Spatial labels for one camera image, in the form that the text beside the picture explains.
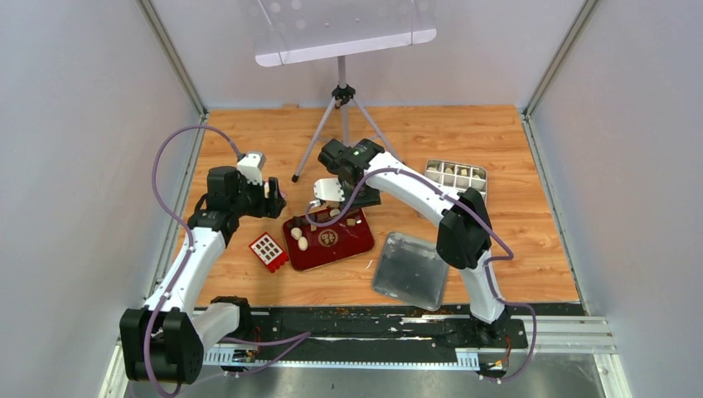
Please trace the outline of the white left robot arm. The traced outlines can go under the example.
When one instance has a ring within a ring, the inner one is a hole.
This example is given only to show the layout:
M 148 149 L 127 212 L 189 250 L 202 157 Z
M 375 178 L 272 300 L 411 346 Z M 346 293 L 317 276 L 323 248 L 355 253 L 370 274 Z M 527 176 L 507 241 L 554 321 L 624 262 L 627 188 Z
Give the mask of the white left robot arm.
M 240 326 L 240 298 L 212 304 L 192 316 L 215 262 L 224 254 L 240 218 L 276 219 L 286 206 L 276 177 L 263 179 L 250 167 L 214 167 L 206 193 L 181 224 L 185 239 L 165 279 L 139 309 L 119 322 L 126 376 L 132 381 L 191 384 L 204 354 Z

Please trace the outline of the divided silver tin box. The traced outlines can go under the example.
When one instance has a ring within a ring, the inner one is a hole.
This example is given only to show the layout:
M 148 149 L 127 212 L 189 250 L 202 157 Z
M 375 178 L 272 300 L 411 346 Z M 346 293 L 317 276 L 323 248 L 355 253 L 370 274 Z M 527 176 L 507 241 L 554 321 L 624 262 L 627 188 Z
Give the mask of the divided silver tin box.
M 487 202 L 487 170 L 468 163 L 456 163 L 441 159 L 426 162 L 423 174 L 430 180 L 456 192 L 473 188 Z

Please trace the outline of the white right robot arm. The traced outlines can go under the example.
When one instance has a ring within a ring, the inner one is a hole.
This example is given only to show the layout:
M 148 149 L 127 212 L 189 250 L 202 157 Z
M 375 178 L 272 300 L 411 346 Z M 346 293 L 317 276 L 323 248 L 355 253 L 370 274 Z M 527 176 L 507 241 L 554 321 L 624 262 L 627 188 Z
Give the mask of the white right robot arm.
M 331 176 L 314 183 L 311 206 L 336 202 L 345 214 L 379 206 L 381 194 L 390 194 L 437 227 L 435 249 L 459 271 L 473 318 L 494 331 L 505 326 L 509 312 L 495 285 L 491 254 L 492 244 L 502 240 L 477 189 L 458 192 L 434 182 L 369 139 L 354 146 L 332 139 L 322 146 L 318 161 Z

